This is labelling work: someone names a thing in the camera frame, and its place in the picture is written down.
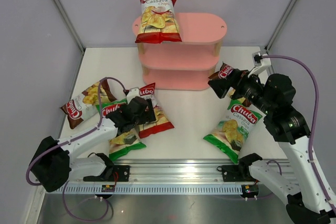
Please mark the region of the red Chuba chips bag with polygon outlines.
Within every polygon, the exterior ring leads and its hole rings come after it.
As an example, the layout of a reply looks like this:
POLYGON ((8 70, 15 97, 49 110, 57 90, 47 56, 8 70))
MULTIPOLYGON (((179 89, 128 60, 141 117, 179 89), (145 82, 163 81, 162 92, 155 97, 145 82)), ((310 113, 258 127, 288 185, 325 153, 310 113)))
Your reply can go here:
POLYGON ((138 138, 145 138, 151 134, 156 134, 174 128, 174 125, 166 117, 163 109, 160 107, 154 93, 155 82, 145 85, 139 89, 140 97, 145 100, 151 99, 153 113, 150 113, 150 117, 155 115, 155 120, 153 122, 146 122, 145 124, 139 125, 130 131, 130 133, 136 134, 138 138))
POLYGON ((136 43, 181 42, 174 5, 177 0, 140 0, 141 19, 136 43))

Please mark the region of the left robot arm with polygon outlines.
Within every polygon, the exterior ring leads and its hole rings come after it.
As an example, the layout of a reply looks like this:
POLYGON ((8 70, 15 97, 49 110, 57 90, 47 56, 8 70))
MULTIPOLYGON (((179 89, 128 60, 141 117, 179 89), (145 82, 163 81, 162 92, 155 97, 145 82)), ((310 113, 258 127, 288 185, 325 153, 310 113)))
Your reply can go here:
POLYGON ((98 125, 71 137, 44 138, 26 172, 31 185, 42 185, 47 192, 61 188, 66 182, 116 182, 117 170, 104 153, 82 158, 84 152, 127 133, 140 124, 154 121, 151 99, 134 97, 129 103, 102 116, 98 125))

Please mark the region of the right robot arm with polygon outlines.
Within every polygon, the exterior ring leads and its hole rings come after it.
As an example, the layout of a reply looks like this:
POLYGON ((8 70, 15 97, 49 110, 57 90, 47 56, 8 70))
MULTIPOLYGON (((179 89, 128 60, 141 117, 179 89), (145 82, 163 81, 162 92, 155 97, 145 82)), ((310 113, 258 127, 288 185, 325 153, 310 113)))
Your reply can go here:
POLYGON ((221 77, 210 77, 208 84, 220 99, 230 88, 235 89, 233 98, 243 97, 265 114, 266 130, 285 153, 298 185, 270 168, 256 153, 238 160, 239 176, 264 184, 284 203, 293 223, 330 223, 335 218, 335 194, 331 190, 324 193, 327 181, 322 174, 316 175, 321 167, 309 148, 312 128, 292 106, 296 90, 289 77, 275 73, 262 84, 255 74, 230 69, 221 77))

